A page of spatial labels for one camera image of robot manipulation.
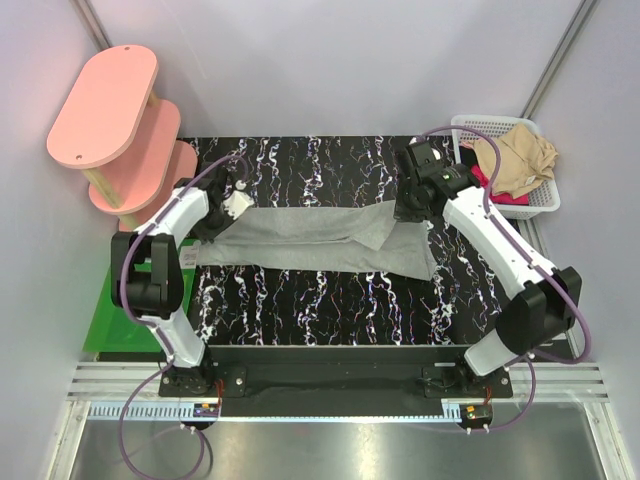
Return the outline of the grey t-shirt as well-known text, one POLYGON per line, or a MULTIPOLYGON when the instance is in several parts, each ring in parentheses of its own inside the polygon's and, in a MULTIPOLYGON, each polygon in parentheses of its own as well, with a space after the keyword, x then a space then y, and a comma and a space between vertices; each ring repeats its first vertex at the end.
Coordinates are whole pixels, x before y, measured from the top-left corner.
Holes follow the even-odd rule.
POLYGON ((250 208, 199 248, 201 266, 341 273, 387 272, 429 281, 436 261, 427 223, 394 218, 394 203, 361 208, 250 208))

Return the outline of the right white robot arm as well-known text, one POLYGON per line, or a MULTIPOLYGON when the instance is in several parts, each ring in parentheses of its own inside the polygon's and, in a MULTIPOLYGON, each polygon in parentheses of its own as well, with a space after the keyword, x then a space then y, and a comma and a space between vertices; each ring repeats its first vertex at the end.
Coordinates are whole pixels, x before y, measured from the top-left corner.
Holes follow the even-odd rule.
POLYGON ((467 348, 454 368, 457 390, 476 396, 504 366, 574 326, 582 279, 574 268, 557 268, 529 245, 465 165, 444 165, 426 142, 409 144, 395 152, 394 160, 395 219, 421 223, 441 218, 456 228, 507 295, 493 330, 467 348))

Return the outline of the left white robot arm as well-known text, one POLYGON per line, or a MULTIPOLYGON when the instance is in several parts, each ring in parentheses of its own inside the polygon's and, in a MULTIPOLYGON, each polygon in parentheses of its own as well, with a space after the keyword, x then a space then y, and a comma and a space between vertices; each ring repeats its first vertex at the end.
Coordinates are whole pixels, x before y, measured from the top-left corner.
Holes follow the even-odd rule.
POLYGON ((196 396, 215 386, 214 362, 183 308, 182 242, 190 235, 211 241, 238 219, 242 191, 223 166, 211 164, 182 178, 151 217, 111 240, 111 298, 129 319, 146 327, 166 356, 168 383, 196 396))

